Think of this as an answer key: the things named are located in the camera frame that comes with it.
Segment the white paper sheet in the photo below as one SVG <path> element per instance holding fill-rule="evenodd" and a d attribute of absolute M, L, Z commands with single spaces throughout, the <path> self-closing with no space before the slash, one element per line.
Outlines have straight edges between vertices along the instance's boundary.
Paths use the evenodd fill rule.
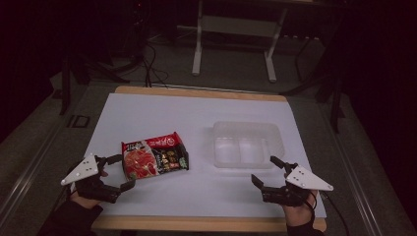
<path fill-rule="evenodd" d="M 309 164 L 287 102 L 112 93 L 90 139 L 89 153 L 111 156 L 123 143 L 177 133 L 190 168 L 138 181 L 116 203 L 104 204 L 104 215 L 281 217 L 280 206 L 264 202 L 251 181 L 257 176 L 268 186 L 280 187 L 281 169 L 214 166 L 212 128 L 217 121 L 274 124 L 282 137 L 284 160 Z"/>

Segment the person's right hand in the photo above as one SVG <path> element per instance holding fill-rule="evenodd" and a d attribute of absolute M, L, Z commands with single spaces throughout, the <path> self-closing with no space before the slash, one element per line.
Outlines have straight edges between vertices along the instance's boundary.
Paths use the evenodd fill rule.
<path fill-rule="evenodd" d="M 308 199 L 301 206 L 283 206 L 286 224 L 291 227 L 309 223 L 314 214 L 317 200 L 317 191 L 311 191 Z"/>

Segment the white metal table frame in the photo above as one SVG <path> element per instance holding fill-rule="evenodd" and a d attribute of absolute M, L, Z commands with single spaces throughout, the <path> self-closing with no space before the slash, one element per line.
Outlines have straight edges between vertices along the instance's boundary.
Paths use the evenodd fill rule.
<path fill-rule="evenodd" d="M 287 8 L 282 8 L 280 10 L 280 13 L 278 14 L 278 19 L 275 23 L 267 21 L 206 15 L 204 13 L 204 0 L 198 0 L 197 13 L 198 15 L 196 27 L 196 47 L 191 71 L 193 76 L 198 76 L 201 72 L 203 55 L 202 37 L 204 31 L 209 31 L 238 35 L 268 37 L 270 39 L 270 46 L 268 49 L 264 51 L 268 80 L 271 83 L 277 82 L 277 76 L 275 73 L 272 56 L 274 54 L 275 47 L 280 37 L 284 20 L 286 19 L 288 13 Z"/>

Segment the clear plastic container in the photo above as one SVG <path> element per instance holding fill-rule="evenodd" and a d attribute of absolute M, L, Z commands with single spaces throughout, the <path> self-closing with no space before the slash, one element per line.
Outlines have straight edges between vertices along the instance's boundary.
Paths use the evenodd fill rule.
<path fill-rule="evenodd" d="M 278 127 L 257 122 L 215 122 L 213 150 L 218 168 L 269 169 L 271 156 L 285 155 Z"/>

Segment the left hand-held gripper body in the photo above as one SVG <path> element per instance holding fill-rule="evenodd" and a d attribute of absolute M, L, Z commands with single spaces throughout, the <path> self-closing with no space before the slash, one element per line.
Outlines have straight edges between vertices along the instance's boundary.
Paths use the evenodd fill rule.
<path fill-rule="evenodd" d="M 101 181 L 104 166 L 113 163 L 113 159 L 114 156 L 99 157 L 91 153 L 70 168 L 61 185 L 74 187 L 83 198 L 114 204 L 121 190 Z"/>

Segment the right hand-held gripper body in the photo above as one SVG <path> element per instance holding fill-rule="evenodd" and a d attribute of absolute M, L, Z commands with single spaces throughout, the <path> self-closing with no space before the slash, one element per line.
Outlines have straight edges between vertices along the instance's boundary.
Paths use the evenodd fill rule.
<path fill-rule="evenodd" d="M 263 201 L 288 207 L 301 206 L 313 190 L 332 191 L 329 184 L 310 170 L 297 163 L 288 163 L 283 168 L 286 176 L 285 185 L 280 188 L 267 187 L 261 190 Z"/>

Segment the red instant noodle packet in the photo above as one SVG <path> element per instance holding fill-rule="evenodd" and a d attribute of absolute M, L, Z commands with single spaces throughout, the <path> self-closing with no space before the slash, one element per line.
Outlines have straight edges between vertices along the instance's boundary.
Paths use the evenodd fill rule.
<path fill-rule="evenodd" d="M 178 170 L 188 170 L 189 154 L 174 132 L 165 136 L 122 143 L 123 168 L 128 180 L 154 177 Z"/>

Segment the black floor socket plate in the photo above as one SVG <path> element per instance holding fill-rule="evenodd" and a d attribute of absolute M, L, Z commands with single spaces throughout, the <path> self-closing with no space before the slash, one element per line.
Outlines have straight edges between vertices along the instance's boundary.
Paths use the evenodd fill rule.
<path fill-rule="evenodd" d="M 84 115 L 72 115 L 67 128 L 86 128 L 89 125 L 90 118 Z"/>

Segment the person's left hand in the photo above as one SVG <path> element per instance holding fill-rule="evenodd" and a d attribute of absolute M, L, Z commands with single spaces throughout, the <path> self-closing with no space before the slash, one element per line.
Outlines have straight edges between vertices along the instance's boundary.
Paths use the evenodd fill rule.
<path fill-rule="evenodd" d="M 98 200 L 86 199 L 84 197 L 81 197 L 77 189 L 74 189 L 74 191 L 70 195 L 70 200 L 74 203 L 77 203 L 81 207 L 84 207 L 87 209 L 92 209 L 95 206 L 98 206 L 100 204 L 100 201 Z"/>

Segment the black metal stand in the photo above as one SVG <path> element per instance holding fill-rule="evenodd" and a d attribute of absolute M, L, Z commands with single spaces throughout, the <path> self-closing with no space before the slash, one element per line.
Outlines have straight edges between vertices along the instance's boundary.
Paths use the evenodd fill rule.
<path fill-rule="evenodd" d="M 291 96 L 306 89 L 319 86 L 315 100 L 318 103 L 325 103 L 331 99 L 329 123 L 332 130 L 337 134 L 339 133 L 338 117 L 340 114 L 342 82 L 341 77 L 336 74 L 333 68 L 334 60 L 331 58 L 331 54 L 335 49 L 335 42 L 339 36 L 340 25 L 341 21 L 318 27 L 319 41 L 325 48 L 318 64 L 307 78 L 301 82 L 300 86 L 281 93 L 281 95 Z"/>
<path fill-rule="evenodd" d="M 143 61 L 142 57 L 132 56 L 126 65 L 113 69 L 106 68 L 97 61 L 82 53 L 67 53 L 62 59 L 61 88 L 53 94 L 61 100 L 60 115 L 64 115 L 71 104 L 71 75 L 74 75 L 79 84 L 87 85 L 90 81 L 89 69 L 97 71 L 105 79 L 119 84 L 127 84 L 128 80 L 122 79 L 118 73 L 133 69 Z"/>

